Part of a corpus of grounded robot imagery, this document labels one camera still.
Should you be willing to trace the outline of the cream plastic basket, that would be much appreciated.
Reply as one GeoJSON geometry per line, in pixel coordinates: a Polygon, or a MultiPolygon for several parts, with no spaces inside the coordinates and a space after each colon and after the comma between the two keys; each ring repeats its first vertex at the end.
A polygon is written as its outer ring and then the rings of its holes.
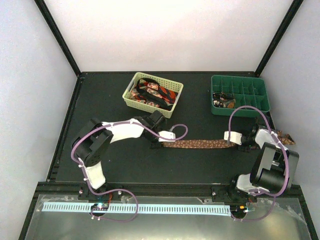
{"type": "Polygon", "coordinates": [[[136,72],[122,98],[129,107],[148,113],[158,110],[169,119],[182,94],[183,87],[184,85],[180,82],[136,72]]]}

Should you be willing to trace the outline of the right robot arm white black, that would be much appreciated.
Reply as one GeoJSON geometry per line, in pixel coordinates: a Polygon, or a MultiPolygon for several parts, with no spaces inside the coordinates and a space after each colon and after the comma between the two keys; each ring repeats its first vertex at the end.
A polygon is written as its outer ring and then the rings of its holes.
{"type": "Polygon", "coordinates": [[[250,173],[238,174],[231,179],[227,189],[230,200],[238,202],[251,194],[275,195],[291,188],[300,156],[288,149],[289,145],[296,144],[289,134],[282,135],[274,129],[269,131],[265,121],[257,117],[250,131],[225,131],[223,139],[227,146],[234,144],[243,152],[259,150],[250,173]]]}

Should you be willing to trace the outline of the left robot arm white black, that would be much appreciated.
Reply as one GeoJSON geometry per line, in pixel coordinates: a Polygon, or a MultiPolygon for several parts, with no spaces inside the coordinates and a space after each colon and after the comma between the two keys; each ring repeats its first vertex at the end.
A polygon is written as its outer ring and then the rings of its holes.
{"type": "Polygon", "coordinates": [[[166,125],[165,116],[158,110],[147,116],[137,116],[119,122],[100,122],[91,119],[78,133],[71,145],[71,159],[84,172],[84,180],[90,184],[89,193],[97,200],[108,192],[102,170],[102,155],[111,143],[146,138],[152,143],[166,125]]]}

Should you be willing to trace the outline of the brown floral tie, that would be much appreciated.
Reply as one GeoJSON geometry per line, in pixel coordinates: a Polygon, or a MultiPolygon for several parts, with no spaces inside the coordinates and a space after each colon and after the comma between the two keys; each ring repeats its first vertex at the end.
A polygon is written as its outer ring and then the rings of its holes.
{"type": "Polygon", "coordinates": [[[226,140],[223,139],[215,139],[215,140],[178,140],[175,142],[162,142],[161,146],[164,148],[181,148],[181,149],[226,149],[232,147],[244,147],[245,149],[256,149],[257,144],[248,143],[248,144],[237,144],[234,142],[227,143],[226,140]]]}

